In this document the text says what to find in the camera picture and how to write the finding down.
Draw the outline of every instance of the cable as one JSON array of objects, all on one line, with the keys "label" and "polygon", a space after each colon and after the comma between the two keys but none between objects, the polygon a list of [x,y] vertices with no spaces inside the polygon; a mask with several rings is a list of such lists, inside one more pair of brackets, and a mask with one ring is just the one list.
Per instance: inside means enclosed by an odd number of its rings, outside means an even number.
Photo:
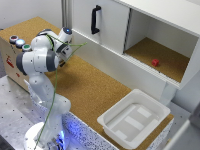
[{"label": "cable", "polygon": [[[46,35],[46,37],[48,38],[49,42],[51,43],[51,46],[52,46],[53,51],[55,52],[53,43],[52,43],[52,41],[50,40],[49,36],[51,36],[51,35],[49,35],[49,34]],[[68,44],[68,43],[62,42],[62,41],[60,41],[60,42],[63,43],[63,44],[66,44],[66,45],[70,45],[70,46],[79,46],[77,49],[75,49],[75,50],[72,52],[72,54],[68,57],[68,59],[66,60],[66,62],[73,56],[73,54],[74,54],[79,48],[81,48],[82,46],[84,46],[84,45],[87,44],[87,42],[85,42],[85,43],[80,44],[80,45],[73,45],[73,44]],[[35,145],[34,150],[37,148],[37,145],[38,145],[38,143],[39,143],[39,141],[40,141],[40,137],[41,137],[41,135],[42,135],[42,133],[43,133],[44,127],[45,127],[45,125],[46,125],[46,123],[47,123],[47,120],[48,120],[49,115],[50,115],[50,113],[51,113],[51,110],[52,110],[52,108],[53,108],[53,104],[54,104],[54,101],[55,101],[55,95],[56,95],[56,89],[57,89],[57,73],[58,73],[58,71],[57,71],[57,69],[56,69],[56,80],[55,80],[53,101],[52,101],[52,104],[51,104],[49,113],[48,113],[47,118],[46,118],[46,120],[45,120],[45,122],[44,122],[44,125],[43,125],[43,127],[42,127],[41,132],[40,132],[40,135],[39,135],[39,138],[38,138],[38,140],[37,140],[37,143],[36,143],[36,145]]]}]

